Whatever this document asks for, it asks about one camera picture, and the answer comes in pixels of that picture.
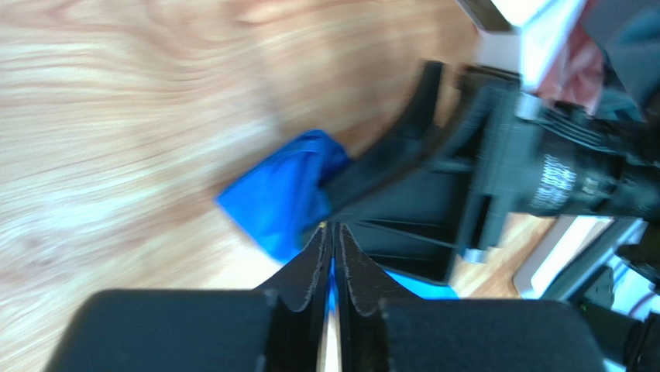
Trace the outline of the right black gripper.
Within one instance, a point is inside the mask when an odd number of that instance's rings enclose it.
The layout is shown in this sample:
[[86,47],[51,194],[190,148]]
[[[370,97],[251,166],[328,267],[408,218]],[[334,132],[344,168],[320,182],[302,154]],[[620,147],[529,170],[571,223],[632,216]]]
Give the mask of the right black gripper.
[[430,171],[444,74],[444,63],[426,60],[392,127],[323,184],[331,219],[377,264],[447,284],[457,253],[482,260],[512,212],[659,221],[658,125],[629,108],[590,116],[568,102],[546,105],[518,76],[490,67],[467,67],[459,79],[453,154],[470,176]]

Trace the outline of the teal t-shirt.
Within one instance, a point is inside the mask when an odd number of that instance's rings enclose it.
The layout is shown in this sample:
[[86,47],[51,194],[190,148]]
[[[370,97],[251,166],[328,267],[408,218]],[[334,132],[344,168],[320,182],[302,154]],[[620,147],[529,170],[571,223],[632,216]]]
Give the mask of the teal t-shirt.
[[659,123],[659,2],[596,1],[581,25],[600,48],[606,85]]

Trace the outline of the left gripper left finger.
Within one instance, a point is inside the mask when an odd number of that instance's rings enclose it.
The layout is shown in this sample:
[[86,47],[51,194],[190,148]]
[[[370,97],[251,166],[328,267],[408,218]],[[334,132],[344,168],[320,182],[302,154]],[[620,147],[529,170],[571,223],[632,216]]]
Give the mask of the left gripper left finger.
[[76,311],[49,371],[314,371],[328,227],[250,290],[107,290]]

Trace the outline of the blue cloth napkin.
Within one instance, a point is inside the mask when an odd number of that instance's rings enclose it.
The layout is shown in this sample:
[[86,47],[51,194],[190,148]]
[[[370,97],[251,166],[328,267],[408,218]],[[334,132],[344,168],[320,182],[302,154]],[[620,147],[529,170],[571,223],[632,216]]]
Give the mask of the blue cloth napkin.
[[327,133],[302,133],[230,184],[216,200],[273,259],[287,264],[303,247],[303,233],[331,215],[321,181],[351,164]]

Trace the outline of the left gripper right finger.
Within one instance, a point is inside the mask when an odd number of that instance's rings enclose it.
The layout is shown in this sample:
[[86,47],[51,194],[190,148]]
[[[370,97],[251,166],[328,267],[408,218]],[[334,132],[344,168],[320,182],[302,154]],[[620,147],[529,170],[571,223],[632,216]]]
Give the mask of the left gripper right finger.
[[602,371],[587,324],[557,301],[425,300],[335,226],[344,371]]

